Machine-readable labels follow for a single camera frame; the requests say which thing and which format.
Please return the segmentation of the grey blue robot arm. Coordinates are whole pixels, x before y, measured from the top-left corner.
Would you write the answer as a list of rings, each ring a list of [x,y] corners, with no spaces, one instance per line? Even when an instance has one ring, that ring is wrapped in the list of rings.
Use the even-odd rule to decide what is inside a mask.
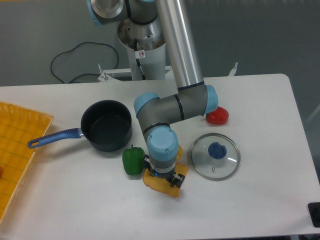
[[[185,2],[89,0],[87,7],[97,25],[119,22],[118,38],[127,48],[134,80],[162,78],[168,51],[177,94],[144,93],[133,106],[149,153],[145,167],[153,177],[181,187],[185,176],[176,173],[179,142],[170,125],[218,107],[214,87],[204,83]]]

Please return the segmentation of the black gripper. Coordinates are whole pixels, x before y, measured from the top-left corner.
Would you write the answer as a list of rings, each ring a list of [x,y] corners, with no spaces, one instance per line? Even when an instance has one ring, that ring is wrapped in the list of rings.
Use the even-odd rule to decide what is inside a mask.
[[[172,164],[170,167],[167,168],[159,168],[155,167],[152,163],[150,163],[149,155],[145,155],[143,159],[143,167],[152,177],[165,179],[170,181],[170,186],[177,187],[180,189],[185,181],[186,176],[178,173],[175,174],[176,164]]]

